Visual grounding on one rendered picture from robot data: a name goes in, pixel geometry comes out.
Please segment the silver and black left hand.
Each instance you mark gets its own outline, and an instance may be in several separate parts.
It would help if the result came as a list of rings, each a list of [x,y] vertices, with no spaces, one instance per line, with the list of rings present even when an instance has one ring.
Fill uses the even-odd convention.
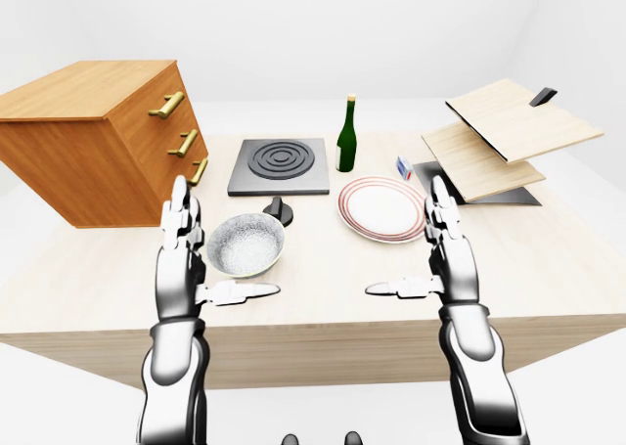
[[[243,304],[250,298],[281,291],[268,283],[223,281],[211,288],[204,284],[201,207],[182,175],[175,178],[171,199],[163,204],[160,228],[164,240],[156,260],[156,310],[161,322],[197,318],[206,302],[215,306]]]

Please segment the silver and black right hand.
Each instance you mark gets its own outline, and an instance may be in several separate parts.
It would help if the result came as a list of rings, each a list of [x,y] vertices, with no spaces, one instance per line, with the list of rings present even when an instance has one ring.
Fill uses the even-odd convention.
[[[478,274],[470,242],[461,231],[456,201],[439,175],[431,180],[425,218],[425,239],[431,244],[431,277],[377,283],[367,287],[365,293],[409,299],[425,298],[435,292],[443,305],[468,306],[472,315],[486,318],[489,312],[479,303]]]

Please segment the speckled grey bowl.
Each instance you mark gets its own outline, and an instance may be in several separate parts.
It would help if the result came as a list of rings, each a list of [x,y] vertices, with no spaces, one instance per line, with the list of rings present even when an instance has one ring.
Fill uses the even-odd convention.
[[[252,278],[267,272],[285,243],[282,223],[265,213],[245,213],[219,225],[206,243],[207,258],[219,272]]]

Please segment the white plate with red rings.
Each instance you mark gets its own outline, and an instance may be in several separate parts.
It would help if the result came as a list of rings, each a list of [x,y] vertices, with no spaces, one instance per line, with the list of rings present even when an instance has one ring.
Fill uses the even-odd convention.
[[[381,243],[402,244],[425,231],[425,197],[414,187],[384,176],[365,176],[338,193],[343,222],[359,235]]]

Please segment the flat dark stove plate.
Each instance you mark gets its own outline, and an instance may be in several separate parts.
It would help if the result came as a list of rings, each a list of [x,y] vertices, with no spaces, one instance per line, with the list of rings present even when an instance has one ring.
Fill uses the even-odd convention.
[[[230,197],[329,192],[329,167],[322,138],[243,140],[227,188]]]

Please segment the wooden cabinet drawer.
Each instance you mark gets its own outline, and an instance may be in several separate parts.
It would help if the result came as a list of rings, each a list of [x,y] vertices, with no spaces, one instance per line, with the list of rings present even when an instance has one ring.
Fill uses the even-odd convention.
[[[169,155],[168,150],[177,149],[184,139],[181,134],[197,129],[199,134],[185,157]],[[137,154],[141,169],[156,194],[156,223],[160,221],[161,206],[171,197],[172,186],[178,175],[191,178],[196,168],[193,161],[208,157],[200,128],[194,125],[149,125],[133,138],[133,151]]]
[[[192,177],[197,171],[194,163],[207,157],[207,150],[198,134],[183,157],[169,153],[181,147],[186,133],[200,128],[188,100],[183,100],[166,119],[149,114],[163,104],[160,94],[150,93],[123,105],[112,120],[152,189],[161,200],[166,200],[175,177]]]
[[[178,91],[185,94],[185,99],[168,118],[161,119],[157,116],[148,115],[149,110],[158,110],[164,105],[165,95],[172,95]],[[141,129],[147,128],[149,125],[164,127],[197,124],[175,61],[171,61],[159,73],[116,106],[110,112],[109,119],[120,132],[124,142],[135,157],[137,154],[133,151],[132,141]]]

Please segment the round black stove knob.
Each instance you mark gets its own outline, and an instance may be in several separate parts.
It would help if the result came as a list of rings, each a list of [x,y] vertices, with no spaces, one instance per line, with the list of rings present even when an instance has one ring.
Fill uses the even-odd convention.
[[[292,208],[284,203],[281,197],[273,197],[263,212],[279,220],[284,227],[288,227],[293,220]]]

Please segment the wooden cabinet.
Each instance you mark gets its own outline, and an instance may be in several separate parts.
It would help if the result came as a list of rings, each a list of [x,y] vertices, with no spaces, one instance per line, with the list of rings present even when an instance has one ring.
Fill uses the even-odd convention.
[[[81,61],[1,95],[0,160],[74,227],[158,225],[109,114],[171,61]]]

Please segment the pale wooden two-shelf rack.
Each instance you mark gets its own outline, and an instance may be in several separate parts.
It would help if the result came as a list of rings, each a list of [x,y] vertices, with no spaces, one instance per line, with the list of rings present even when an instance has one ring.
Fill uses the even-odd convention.
[[[538,205],[526,187],[545,176],[529,160],[604,134],[554,104],[556,93],[505,78],[448,100],[458,120],[423,135],[434,160],[414,165],[421,184],[441,177],[459,204]]]

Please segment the green wine bottle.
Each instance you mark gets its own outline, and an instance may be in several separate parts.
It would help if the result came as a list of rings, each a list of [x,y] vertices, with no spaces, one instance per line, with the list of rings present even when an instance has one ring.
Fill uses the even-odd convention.
[[[336,142],[335,168],[340,172],[349,172],[354,167],[357,138],[354,129],[354,110],[356,95],[347,97],[346,117]]]

